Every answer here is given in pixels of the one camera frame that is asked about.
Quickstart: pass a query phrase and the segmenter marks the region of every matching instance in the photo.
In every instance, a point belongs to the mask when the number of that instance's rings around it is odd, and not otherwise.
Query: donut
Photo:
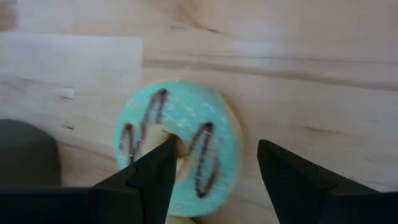
[[[120,169],[178,139],[176,181],[168,214],[207,215],[228,198],[240,171],[241,129],[219,92],[188,80],[167,80],[135,92],[114,131]]]

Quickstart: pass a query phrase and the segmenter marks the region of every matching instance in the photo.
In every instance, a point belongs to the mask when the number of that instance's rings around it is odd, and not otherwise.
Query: light wooden surface
[[[65,184],[90,185],[116,171],[108,135],[128,94],[166,78],[209,84],[231,102],[247,141],[233,195],[201,222],[278,223],[261,184],[258,139],[375,189],[398,190],[397,11],[396,0],[0,0],[0,30],[116,36],[107,50],[118,46],[111,54],[94,44],[72,48],[96,52],[87,59],[91,72],[101,71],[96,83],[62,75],[84,79],[84,56],[51,74],[58,65],[24,70],[38,54],[18,61],[0,52],[8,105],[0,115],[54,134],[63,142]],[[140,40],[120,36],[143,37],[141,76],[126,59],[138,57]],[[122,79],[108,84],[109,74]]]

